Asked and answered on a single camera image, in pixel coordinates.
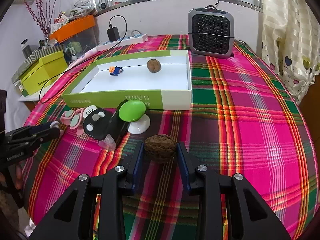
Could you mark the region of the person's left hand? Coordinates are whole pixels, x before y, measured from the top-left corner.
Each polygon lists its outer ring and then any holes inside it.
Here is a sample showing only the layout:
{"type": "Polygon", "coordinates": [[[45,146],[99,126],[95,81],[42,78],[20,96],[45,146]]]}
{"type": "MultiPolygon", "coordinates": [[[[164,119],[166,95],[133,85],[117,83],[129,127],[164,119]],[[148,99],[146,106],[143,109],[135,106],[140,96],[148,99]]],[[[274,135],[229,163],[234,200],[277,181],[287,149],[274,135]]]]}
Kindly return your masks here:
{"type": "Polygon", "coordinates": [[[10,194],[18,208],[23,207],[23,197],[21,190],[16,189],[15,183],[11,177],[9,167],[1,166],[1,174],[4,177],[5,186],[1,184],[1,190],[10,194]]]}

